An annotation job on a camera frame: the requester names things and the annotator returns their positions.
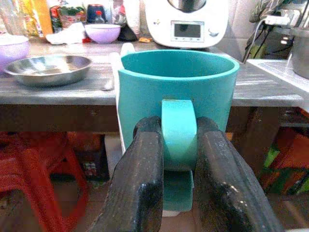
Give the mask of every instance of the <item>floor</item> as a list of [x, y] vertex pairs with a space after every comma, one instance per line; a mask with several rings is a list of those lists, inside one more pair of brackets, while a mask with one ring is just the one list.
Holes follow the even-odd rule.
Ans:
[[[86, 232], [104, 205], [108, 184], [90, 183], [89, 203], [85, 216], [73, 232]], [[54, 182], [55, 193], [60, 201], [64, 215], [75, 205], [79, 190], [74, 181]], [[270, 202], [278, 218], [286, 229], [309, 228], [309, 200]], [[193, 209], [176, 217], [164, 217], [160, 232], [199, 232], [199, 212]], [[29, 203], [20, 191], [11, 194], [9, 204], [0, 209], [0, 228], [2, 232], [41, 232]]]

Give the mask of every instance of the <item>purple bowl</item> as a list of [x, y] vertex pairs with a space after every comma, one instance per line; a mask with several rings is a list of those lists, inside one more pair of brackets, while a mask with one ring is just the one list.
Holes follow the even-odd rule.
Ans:
[[115, 24], [88, 24], [85, 30], [90, 39], [99, 44], [109, 44], [120, 34], [120, 26]]
[[0, 73], [7, 64], [25, 58], [29, 50], [29, 39], [25, 36], [0, 36]]

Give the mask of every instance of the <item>metal bowl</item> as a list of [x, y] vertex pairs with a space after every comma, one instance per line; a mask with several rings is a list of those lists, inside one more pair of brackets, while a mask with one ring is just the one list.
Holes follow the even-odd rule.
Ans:
[[48, 55], [12, 62], [4, 71], [26, 86], [50, 87], [83, 80], [90, 65], [82, 56]]

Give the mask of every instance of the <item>bottle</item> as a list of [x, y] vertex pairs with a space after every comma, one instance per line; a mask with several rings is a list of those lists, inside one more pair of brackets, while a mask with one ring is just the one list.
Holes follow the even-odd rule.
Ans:
[[95, 23], [105, 23], [105, 20], [102, 18], [101, 11], [96, 11]]

